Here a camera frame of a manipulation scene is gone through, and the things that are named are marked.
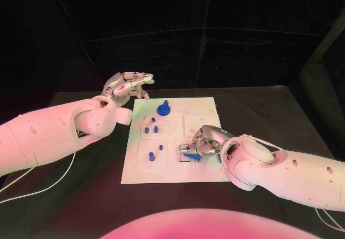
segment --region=blue object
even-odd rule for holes
[[[158,107],[158,113],[160,116],[168,116],[171,114],[171,107],[168,100],[165,100],[165,103]]]
[[[199,159],[201,159],[201,156],[198,154],[184,154],[184,156],[186,156],[188,158],[191,158],[197,161],[199,161]]]
[[[149,157],[150,157],[150,162],[155,161],[155,155],[152,152],[149,153]]]

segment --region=blue knob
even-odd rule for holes
[[[155,155],[152,152],[149,153],[149,158],[150,158],[150,162],[155,161]]]
[[[165,103],[158,107],[158,113],[160,116],[168,116],[171,114],[171,106],[168,100],[165,100]]]

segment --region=white cable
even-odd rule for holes
[[[329,215],[329,213],[326,212],[326,210],[325,210],[325,209],[322,209],[322,210],[324,210],[324,212],[326,213],[326,215],[329,216],[329,218],[331,218],[332,222],[335,223],[335,225],[337,225],[342,230],[345,230],[345,229],[341,227],[341,225],[337,223],[335,219],[331,217],[331,215]]]
[[[269,145],[269,146],[277,148],[279,150],[283,150],[283,148],[280,148],[279,146],[276,146],[276,145],[273,145],[272,143],[266,142],[264,140],[261,140],[261,139],[253,137],[251,135],[244,134],[244,135],[241,135],[241,136],[246,137],[246,138],[250,138],[250,139],[257,140],[259,142],[261,142],[263,144],[266,144],[266,145]]]
[[[6,186],[0,189],[0,192],[33,170],[33,168],[31,168],[25,173],[23,175]]]
[[[69,168],[71,168],[71,166],[72,166],[72,163],[74,163],[74,158],[72,158],[72,161],[71,161],[71,163],[69,163],[68,169],[67,169],[64,175],[61,176],[59,180],[58,180],[46,189],[44,189],[44,190],[41,190],[41,191],[38,191],[38,192],[35,192],[35,193],[29,193],[29,194],[26,194],[26,195],[22,195],[22,196],[19,196],[19,197],[9,198],[9,199],[0,201],[0,204],[5,203],[5,202],[7,202],[7,201],[12,201],[12,200],[15,200],[15,199],[19,199],[19,198],[32,196],[32,195],[35,195],[35,194],[38,194],[38,193],[42,193],[42,192],[46,191],[48,189],[51,189],[51,188],[58,184],[58,182],[62,180],[62,178],[65,177],[65,175],[67,175],[67,173],[68,173],[68,170],[69,170]]]
[[[334,228],[335,230],[338,230],[338,231],[341,231],[341,232],[345,233],[345,230],[344,230],[344,229],[331,226],[331,225],[324,221],[322,216],[321,216],[321,214],[319,214],[319,212],[318,212],[318,208],[315,208],[315,211],[316,211],[316,214],[318,214],[318,216],[319,216],[322,222],[324,222],[331,228]]]

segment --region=robotic hand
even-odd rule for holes
[[[204,125],[181,153],[202,157],[220,154],[222,171],[241,189],[251,191],[260,185],[296,203],[345,211],[345,163],[279,147],[270,152],[259,142],[276,147],[246,134],[234,137],[218,127]]]
[[[117,73],[100,96],[32,111],[0,125],[0,176],[59,160],[108,136],[117,123],[129,125],[133,112],[121,106],[133,95],[149,99],[145,83],[155,83],[152,74]]]

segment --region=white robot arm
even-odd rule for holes
[[[220,154],[222,171],[241,189],[257,185],[276,196],[306,206],[345,211],[345,163],[306,153],[280,149],[276,152],[243,135],[204,125],[195,133],[185,155],[211,157]]]
[[[117,73],[100,96],[32,111],[5,123],[0,176],[56,161],[108,136],[117,123],[129,125],[133,112],[121,106],[133,95],[149,99],[142,85],[153,82],[152,74]]]

